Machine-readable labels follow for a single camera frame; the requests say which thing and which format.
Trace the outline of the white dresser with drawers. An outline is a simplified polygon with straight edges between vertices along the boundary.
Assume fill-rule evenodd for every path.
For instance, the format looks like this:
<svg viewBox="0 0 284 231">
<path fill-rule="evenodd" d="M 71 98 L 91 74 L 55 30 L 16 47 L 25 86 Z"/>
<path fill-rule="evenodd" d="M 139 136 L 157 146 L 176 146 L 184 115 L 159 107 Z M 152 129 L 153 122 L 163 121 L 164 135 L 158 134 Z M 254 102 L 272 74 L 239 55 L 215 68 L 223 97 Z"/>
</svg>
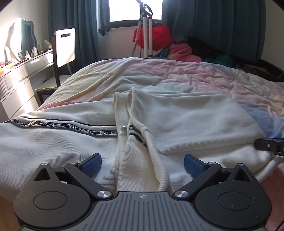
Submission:
<svg viewBox="0 0 284 231">
<path fill-rule="evenodd" d="M 1 75 L 1 122 L 41 105 L 36 88 L 53 76 L 53 53 L 48 51 Z"/>
</svg>

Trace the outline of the teal right window curtain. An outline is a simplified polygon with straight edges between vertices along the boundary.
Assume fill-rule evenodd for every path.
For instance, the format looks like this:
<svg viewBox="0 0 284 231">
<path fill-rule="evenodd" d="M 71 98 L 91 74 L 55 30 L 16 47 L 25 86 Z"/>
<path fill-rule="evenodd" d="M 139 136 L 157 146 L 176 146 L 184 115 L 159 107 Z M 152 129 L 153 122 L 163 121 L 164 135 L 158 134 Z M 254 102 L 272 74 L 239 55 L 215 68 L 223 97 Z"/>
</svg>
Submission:
<svg viewBox="0 0 284 231">
<path fill-rule="evenodd" d="M 162 24 L 175 43 L 189 37 L 226 55 L 247 60 L 261 58 L 266 32 L 265 1 L 163 1 Z"/>
</svg>

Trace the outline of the cream white hoodie garment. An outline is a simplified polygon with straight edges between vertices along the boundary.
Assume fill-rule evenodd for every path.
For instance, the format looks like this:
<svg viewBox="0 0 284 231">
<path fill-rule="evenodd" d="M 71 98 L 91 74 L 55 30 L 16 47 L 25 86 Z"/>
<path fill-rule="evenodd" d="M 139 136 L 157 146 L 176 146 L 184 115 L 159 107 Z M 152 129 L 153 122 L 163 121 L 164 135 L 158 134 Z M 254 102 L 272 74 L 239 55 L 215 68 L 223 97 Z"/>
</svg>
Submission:
<svg viewBox="0 0 284 231">
<path fill-rule="evenodd" d="M 136 88 L 106 101 L 75 103 L 22 114 L 1 124 L 1 196 L 13 201 L 41 163 L 63 167 L 94 153 L 91 177 L 115 192 L 174 191 L 193 179 L 192 154 L 223 167 L 244 163 L 263 181 L 281 159 L 258 151 L 256 121 L 218 92 L 152 95 Z"/>
</svg>

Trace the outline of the garment steamer stand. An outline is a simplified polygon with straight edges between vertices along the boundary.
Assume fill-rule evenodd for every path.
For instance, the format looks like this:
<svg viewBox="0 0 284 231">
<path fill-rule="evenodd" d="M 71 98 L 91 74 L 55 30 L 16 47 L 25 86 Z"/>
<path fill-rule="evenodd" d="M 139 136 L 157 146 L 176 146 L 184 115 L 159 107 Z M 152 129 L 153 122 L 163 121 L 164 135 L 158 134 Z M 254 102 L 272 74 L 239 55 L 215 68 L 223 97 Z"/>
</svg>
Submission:
<svg viewBox="0 0 284 231">
<path fill-rule="evenodd" d="M 134 38 L 134 46 L 132 49 L 131 57 L 134 56 L 136 47 L 138 45 L 138 37 L 140 32 L 142 35 L 142 43 L 144 50 L 144 58 L 153 58 L 153 11 L 143 1 L 137 1 L 140 8 L 140 17 L 138 21 L 138 28 Z"/>
</svg>

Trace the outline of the green garment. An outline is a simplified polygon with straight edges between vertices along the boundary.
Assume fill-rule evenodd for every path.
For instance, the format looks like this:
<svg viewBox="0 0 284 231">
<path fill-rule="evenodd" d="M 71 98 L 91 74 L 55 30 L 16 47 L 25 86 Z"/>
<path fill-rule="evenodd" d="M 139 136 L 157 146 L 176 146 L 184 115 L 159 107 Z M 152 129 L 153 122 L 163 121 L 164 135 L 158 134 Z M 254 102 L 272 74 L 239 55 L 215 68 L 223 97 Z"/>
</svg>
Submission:
<svg viewBox="0 0 284 231">
<path fill-rule="evenodd" d="M 219 64 L 223 66 L 227 66 L 232 68 L 233 67 L 233 60 L 230 56 L 228 55 L 223 55 L 219 54 L 217 57 L 208 57 L 208 58 L 202 58 L 203 62 L 206 63 L 214 63 L 214 64 Z"/>
</svg>

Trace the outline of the pink clothes pile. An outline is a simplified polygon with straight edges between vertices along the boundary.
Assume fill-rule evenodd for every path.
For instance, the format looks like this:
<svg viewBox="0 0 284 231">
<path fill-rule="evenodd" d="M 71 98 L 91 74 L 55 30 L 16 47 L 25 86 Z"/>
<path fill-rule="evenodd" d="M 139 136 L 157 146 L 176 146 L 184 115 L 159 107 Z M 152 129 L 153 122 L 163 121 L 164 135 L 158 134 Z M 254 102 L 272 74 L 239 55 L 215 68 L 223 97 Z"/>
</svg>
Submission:
<svg viewBox="0 0 284 231">
<path fill-rule="evenodd" d="M 188 44 L 172 44 L 170 46 L 170 51 L 168 58 L 171 60 L 181 61 L 181 62 L 202 62 L 199 56 L 192 53 L 192 49 Z"/>
</svg>

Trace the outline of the pastel tie-dye bed duvet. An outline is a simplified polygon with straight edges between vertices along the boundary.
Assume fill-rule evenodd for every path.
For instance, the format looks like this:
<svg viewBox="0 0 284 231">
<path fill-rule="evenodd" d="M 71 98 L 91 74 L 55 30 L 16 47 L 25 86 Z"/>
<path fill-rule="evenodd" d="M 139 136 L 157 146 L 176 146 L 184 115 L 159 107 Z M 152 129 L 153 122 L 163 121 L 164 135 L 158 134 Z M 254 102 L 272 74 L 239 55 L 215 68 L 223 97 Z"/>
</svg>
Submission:
<svg viewBox="0 0 284 231">
<path fill-rule="evenodd" d="M 141 58 L 99 61 L 73 74 L 37 111 L 106 101 L 132 88 L 152 95 L 218 92 L 238 103 L 256 121 L 263 137 L 283 137 L 283 89 L 256 75 L 209 63 Z M 1 230 L 19 229 L 13 201 L 1 196 Z"/>
</svg>

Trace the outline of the vanity mirror on dresser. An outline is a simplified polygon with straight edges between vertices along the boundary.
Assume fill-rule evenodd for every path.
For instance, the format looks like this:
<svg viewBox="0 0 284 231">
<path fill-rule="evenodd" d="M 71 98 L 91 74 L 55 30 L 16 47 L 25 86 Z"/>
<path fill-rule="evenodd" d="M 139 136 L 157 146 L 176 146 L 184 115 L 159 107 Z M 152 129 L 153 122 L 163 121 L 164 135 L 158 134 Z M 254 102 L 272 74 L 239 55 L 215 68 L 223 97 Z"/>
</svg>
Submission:
<svg viewBox="0 0 284 231">
<path fill-rule="evenodd" d="M 37 39 L 34 33 L 34 23 L 23 18 L 16 18 L 8 31 L 4 47 L 6 54 L 21 62 L 25 59 L 26 53 L 31 54 L 32 49 L 36 47 Z"/>
</svg>

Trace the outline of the red bag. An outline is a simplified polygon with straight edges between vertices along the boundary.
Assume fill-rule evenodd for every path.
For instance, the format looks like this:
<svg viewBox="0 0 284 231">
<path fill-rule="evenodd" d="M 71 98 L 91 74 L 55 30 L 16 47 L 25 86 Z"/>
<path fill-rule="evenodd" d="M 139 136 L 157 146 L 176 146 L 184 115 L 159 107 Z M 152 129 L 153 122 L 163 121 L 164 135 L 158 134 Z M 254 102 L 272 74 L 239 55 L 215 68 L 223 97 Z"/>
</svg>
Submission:
<svg viewBox="0 0 284 231">
<path fill-rule="evenodd" d="M 135 29 L 133 34 L 133 42 L 135 42 L 136 35 L 138 33 L 138 28 Z M 157 52 L 164 47 L 167 47 L 173 43 L 173 39 L 170 34 L 170 29 L 163 24 L 153 24 L 152 27 L 152 41 L 153 41 L 153 51 Z M 137 45 L 144 49 L 143 45 L 143 26 L 140 28 L 140 32 L 137 39 Z"/>
</svg>

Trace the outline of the white backed dark chair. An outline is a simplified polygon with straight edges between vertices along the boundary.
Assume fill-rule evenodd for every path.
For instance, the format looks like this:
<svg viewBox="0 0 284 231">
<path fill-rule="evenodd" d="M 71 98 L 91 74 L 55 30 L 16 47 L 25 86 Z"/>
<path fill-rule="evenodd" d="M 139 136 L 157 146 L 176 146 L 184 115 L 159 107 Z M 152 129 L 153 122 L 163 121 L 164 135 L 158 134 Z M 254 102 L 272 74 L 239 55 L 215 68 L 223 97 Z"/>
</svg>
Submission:
<svg viewBox="0 0 284 231">
<path fill-rule="evenodd" d="M 53 36 L 53 72 L 54 76 L 35 89 L 40 104 L 43 96 L 51 96 L 69 77 L 72 72 L 69 63 L 75 60 L 76 30 L 74 28 L 57 30 Z M 59 68 L 67 65 L 69 75 L 59 75 Z"/>
</svg>

